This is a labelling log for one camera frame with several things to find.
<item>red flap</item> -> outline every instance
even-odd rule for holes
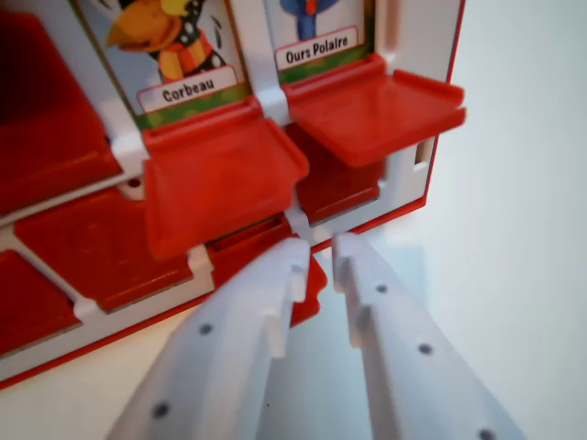
[[[65,293],[15,250],[0,252],[0,356],[79,321]]]
[[[0,39],[0,215],[122,172],[39,20],[2,13]]]
[[[254,98],[144,132],[151,251],[168,257],[292,203],[308,162]]]
[[[462,89],[407,71],[386,75],[378,55],[283,89],[292,119],[354,167],[465,120]]]

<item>screw hole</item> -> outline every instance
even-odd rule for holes
[[[495,440],[497,436],[491,429],[481,429],[479,432],[479,438],[481,440]]]
[[[166,401],[160,401],[153,407],[152,417],[153,419],[162,419],[169,413],[169,403]]]
[[[211,324],[202,324],[200,325],[200,335],[207,335],[208,333],[210,333],[212,331],[212,325]]]
[[[140,186],[140,180],[137,178],[131,179],[127,182],[127,185],[131,188],[138,188]]]
[[[430,344],[420,344],[418,346],[418,350],[420,350],[420,353],[422,353],[423,355],[431,355],[433,351],[432,346]]]

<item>illustration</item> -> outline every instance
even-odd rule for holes
[[[250,94],[228,0],[70,2],[139,129]]]
[[[280,0],[283,10],[297,17],[297,37],[300,41],[316,36],[316,15],[336,2],[338,0]]]
[[[110,28],[106,46],[148,52],[165,83],[224,66],[197,26],[205,1],[119,0],[122,12]]]

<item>white surface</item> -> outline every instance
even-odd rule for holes
[[[363,358],[374,440],[525,438],[366,240],[339,234],[332,255],[350,340]]]
[[[173,332],[108,438],[255,438],[309,263],[308,242],[287,238],[219,288]],[[162,404],[165,416],[153,417]]]
[[[364,235],[384,256],[425,247],[429,311],[531,439],[584,438],[586,17],[580,1],[469,0],[453,74],[468,121],[440,139],[427,207]],[[280,395],[290,424],[365,439],[360,354],[337,362],[348,329],[334,295],[291,332],[302,361]],[[1,391],[3,438],[104,438],[184,317]],[[322,406],[336,424],[305,412],[314,396],[336,397]]]

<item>red plastic flap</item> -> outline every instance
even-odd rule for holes
[[[283,89],[292,119],[354,167],[465,120],[462,89],[407,71],[386,75],[378,55]]]
[[[295,186],[297,200],[310,224],[379,197],[384,159],[364,167],[351,167],[297,124],[286,126],[285,133],[310,163],[310,172]]]
[[[120,173],[102,123],[31,14],[0,14],[0,214]]]
[[[117,188],[18,220],[15,234],[107,312],[192,277],[185,256],[153,259],[144,202],[127,200]]]
[[[165,258],[286,209],[308,162],[254,99],[149,132],[147,234]]]
[[[0,356],[79,324],[72,306],[14,250],[0,252]]]

